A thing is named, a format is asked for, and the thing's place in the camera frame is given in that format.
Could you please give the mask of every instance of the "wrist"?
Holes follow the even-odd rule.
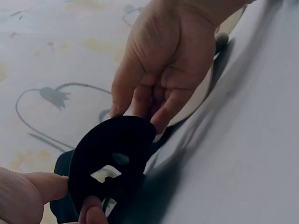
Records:
[[[253,0],[183,0],[187,10],[201,14],[214,27]]]

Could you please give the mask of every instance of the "yellow stain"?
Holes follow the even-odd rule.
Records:
[[[125,34],[129,34],[131,32],[131,27],[129,27],[128,25],[122,26],[120,28],[120,32],[125,33]]]
[[[60,49],[66,50],[68,47],[69,47],[69,45],[67,43],[63,43],[63,44],[61,44]]]
[[[8,168],[15,172],[53,172],[56,158],[47,151],[16,151]]]
[[[7,69],[4,62],[0,62],[0,82],[7,78]]]
[[[117,55],[114,56],[114,61],[116,63],[120,63],[124,55],[124,51],[119,52]]]
[[[50,204],[47,203],[44,205],[43,219],[41,221],[41,224],[54,224],[54,223],[57,223],[56,217],[51,212]]]
[[[103,11],[108,5],[108,3],[99,3],[98,0],[75,0],[74,3],[66,4],[64,9],[85,8],[88,10]]]
[[[118,53],[123,46],[108,41],[101,41],[96,38],[88,38],[83,41],[83,47],[92,52],[113,52]]]
[[[35,50],[34,51],[34,56],[40,56],[41,55],[41,52],[40,51],[38,51],[38,50]]]

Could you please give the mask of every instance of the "finger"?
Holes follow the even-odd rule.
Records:
[[[216,50],[215,55],[223,51],[228,44],[229,36],[226,33],[219,33],[216,35]]]
[[[123,115],[127,111],[131,105],[134,90],[145,73],[143,65],[132,47],[133,41],[131,39],[129,38],[125,55],[112,83],[111,116]]]
[[[184,107],[193,93],[194,90],[174,89],[171,91],[169,98],[151,119],[157,134],[164,131],[170,120]]]
[[[95,196],[89,196],[85,199],[79,215],[80,224],[89,224],[88,220],[93,223],[93,220],[98,220],[99,224],[106,224],[107,219],[102,210],[101,201]]]
[[[133,115],[147,118],[151,100],[151,87],[139,85],[133,96]]]
[[[42,196],[43,203],[58,200],[68,192],[68,178],[54,173],[23,174],[36,187]]]
[[[154,114],[160,109],[162,103],[164,102],[164,97],[166,96],[165,89],[161,86],[158,81],[153,88],[152,101],[150,104],[149,117],[152,118]]]
[[[108,224],[104,212],[98,207],[91,207],[86,215],[87,224]]]
[[[0,219],[0,224],[8,224],[8,223]]]

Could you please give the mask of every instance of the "hand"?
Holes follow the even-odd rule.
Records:
[[[152,0],[135,22],[112,85],[111,115],[151,118],[161,133],[207,74],[216,26],[171,0]]]
[[[40,224],[43,205],[63,198],[68,179],[52,173],[21,174],[0,167],[0,224]],[[101,202],[89,197],[79,223],[107,224]]]

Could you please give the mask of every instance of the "black fabric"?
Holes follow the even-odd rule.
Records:
[[[136,166],[134,166],[132,169],[129,169],[128,172],[126,172],[125,170],[120,170],[120,172],[122,172],[122,174],[126,173],[126,177],[124,178],[126,181],[129,180],[130,178],[131,178],[131,182],[135,181],[133,185],[129,185],[131,191],[135,191],[134,189],[138,187],[138,181],[142,181],[143,178],[142,173],[144,171],[146,162],[167,141],[167,139],[170,137],[174,129],[173,126],[168,127],[164,135],[158,142],[149,144],[150,142],[152,142],[153,137],[155,136],[155,132],[153,129],[151,129],[152,124],[149,124],[148,121],[144,121],[140,118],[128,117],[128,116],[122,116],[120,118],[114,118],[108,121],[105,121],[99,124],[98,126],[96,126],[82,139],[82,141],[75,149],[76,155],[74,154],[74,150],[72,150],[70,152],[62,154],[56,162],[54,173],[70,177],[70,191],[72,195],[76,195],[77,202],[75,202],[75,204],[77,204],[77,211],[79,211],[80,205],[82,204],[82,200],[87,195],[90,194],[96,195],[97,197],[100,198],[100,200],[102,200],[103,197],[106,197],[105,194],[111,193],[107,191],[107,188],[100,189],[99,183],[97,181],[94,182],[94,179],[82,180],[83,176],[90,177],[91,173],[101,169],[104,166],[104,164],[100,164],[99,161],[104,161],[105,164],[113,163],[110,161],[111,158],[107,158],[107,156],[105,157],[102,155],[102,159],[99,158],[99,155],[95,156],[94,153],[95,152],[98,153],[99,148],[100,151],[103,151],[104,148],[106,149],[106,151],[109,151],[111,148],[113,148],[112,145],[118,147],[120,145],[127,145],[127,146],[130,145],[129,147],[127,147],[127,150],[133,153],[133,157],[135,157],[135,159],[138,158],[139,163],[141,162],[142,164],[139,173],[140,175],[138,176],[137,181],[134,180],[133,177],[136,177],[136,175],[132,175],[132,174],[136,173]],[[147,142],[147,144],[149,144],[147,149],[145,145],[142,146],[142,142]],[[93,154],[91,153],[89,155],[86,155],[87,149],[88,151],[93,152]],[[125,150],[122,150],[121,153],[128,154],[128,151],[125,152]],[[90,170],[85,169],[87,166],[84,166],[84,164],[86,163],[89,164],[88,167],[91,167]],[[82,184],[83,182],[85,183],[86,181],[90,181],[92,183]],[[117,185],[122,181],[122,179],[118,178],[116,181],[118,183],[112,183],[112,184]],[[96,186],[96,187],[93,189],[90,188],[86,189],[86,186]],[[125,187],[122,187],[122,189],[118,189],[118,191],[120,192],[125,191],[126,193],[127,190],[128,189],[126,189]],[[118,208],[115,206],[112,213],[110,214],[108,219],[111,223],[113,223],[114,222],[113,220],[117,217],[116,213],[121,212],[122,204],[123,206],[125,206],[124,203],[119,203],[118,201],[117,203]],[[72,205],[72,198],[70,194],[68,194],[63,199],[51,202],[50,208],[53,214],[56,216],[57,222],[59,224],[78,221],[78,214],[76,214],[74,206]]]

